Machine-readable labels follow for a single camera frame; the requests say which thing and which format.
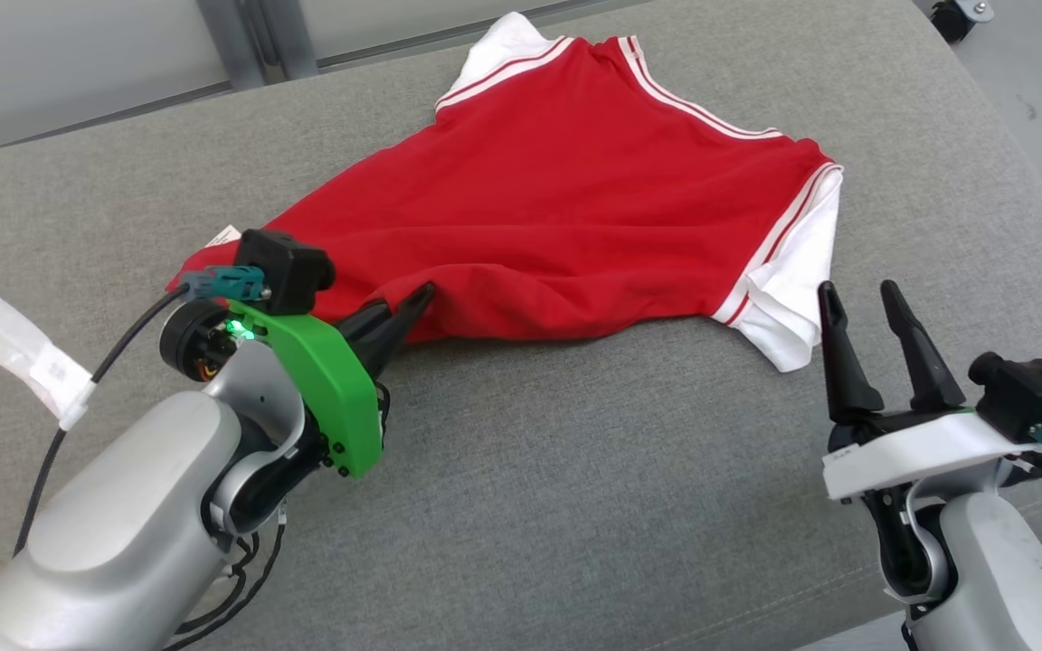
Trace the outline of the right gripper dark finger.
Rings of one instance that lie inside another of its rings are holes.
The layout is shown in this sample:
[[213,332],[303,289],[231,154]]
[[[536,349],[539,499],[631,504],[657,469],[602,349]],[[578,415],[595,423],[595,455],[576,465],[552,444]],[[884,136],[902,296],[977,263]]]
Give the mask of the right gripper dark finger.
[[922,322],[910,308],[896,281],[882,281],[880,298],[886,322],[900,341],[905,359],[914,392],[910,400],[911,410],[931,414],[962,408],[966,395]]
[[848,336],[848,315],[832,281],[818,287],[821,349],[829,418],[852,423],[884,410],[884,397],[866,379]]

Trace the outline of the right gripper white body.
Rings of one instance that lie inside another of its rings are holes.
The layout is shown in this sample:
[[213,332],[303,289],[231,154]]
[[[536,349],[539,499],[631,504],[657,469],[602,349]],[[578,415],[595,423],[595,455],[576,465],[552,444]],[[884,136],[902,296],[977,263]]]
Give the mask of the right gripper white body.
[[836,425],[823,458],[828,499],[842,502],[867,492],[904,486],[914,497],[951,500],[995,492],[1010,459],[1042,453],[1037,442],[1002,436],[972,410],[942,415],[885,433],[885,418]]

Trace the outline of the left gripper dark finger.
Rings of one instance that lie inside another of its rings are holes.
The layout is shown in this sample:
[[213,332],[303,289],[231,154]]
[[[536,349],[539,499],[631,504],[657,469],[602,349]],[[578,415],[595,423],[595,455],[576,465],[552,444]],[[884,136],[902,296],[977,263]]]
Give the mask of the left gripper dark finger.
[[340,321],[340,334],[353,350],[393,350],[408,339],[410,333],[430,308],[435,284],[416,287],[397,307],[379,300],[361,307]]
[[381,378],[423,312],[354,312],[353,354],[372,380]]

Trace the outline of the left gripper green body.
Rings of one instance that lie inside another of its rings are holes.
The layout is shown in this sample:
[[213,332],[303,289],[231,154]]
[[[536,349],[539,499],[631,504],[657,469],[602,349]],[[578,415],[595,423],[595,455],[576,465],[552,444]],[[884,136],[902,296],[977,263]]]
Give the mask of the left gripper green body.
[[379,394],[342,334],[314,315],[269,315],[241,302],[239,318],[277,355],[348,477],[380,461]]

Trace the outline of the red shirt with white sleeves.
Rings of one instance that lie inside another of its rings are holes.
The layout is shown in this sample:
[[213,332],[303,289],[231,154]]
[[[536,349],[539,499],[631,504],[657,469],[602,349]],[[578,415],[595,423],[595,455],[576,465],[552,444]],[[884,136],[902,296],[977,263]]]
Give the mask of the red shirt with white sleeves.
[[411,342],[601,339],[708,317],[787,373],[821,341],[843,169],[736,127],[650,75],[634,36],[547,40],[508,12],[433,123],[269,223],[323,249],[334,322],[430,283]]

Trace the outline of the black caster wheel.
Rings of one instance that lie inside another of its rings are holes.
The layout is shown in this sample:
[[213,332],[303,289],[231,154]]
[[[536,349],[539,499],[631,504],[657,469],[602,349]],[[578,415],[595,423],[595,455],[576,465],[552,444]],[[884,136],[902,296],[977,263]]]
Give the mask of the black caster wheel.
[[934,0],[931,25],[948,44],[963,41],[977,24],[995,17],[990,0]]

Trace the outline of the grey partition post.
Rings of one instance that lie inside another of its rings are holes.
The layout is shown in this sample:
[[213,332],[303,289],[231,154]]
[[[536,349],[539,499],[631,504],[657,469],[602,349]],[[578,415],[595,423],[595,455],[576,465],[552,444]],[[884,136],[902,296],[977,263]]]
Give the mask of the grey partition post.
[[281,71],[286,80],[316,77],[319,67],[301,0],[250,1],[263,62]]
[[195,0],[195,3],[232,89],[265,86],[266,70],[243,0]]

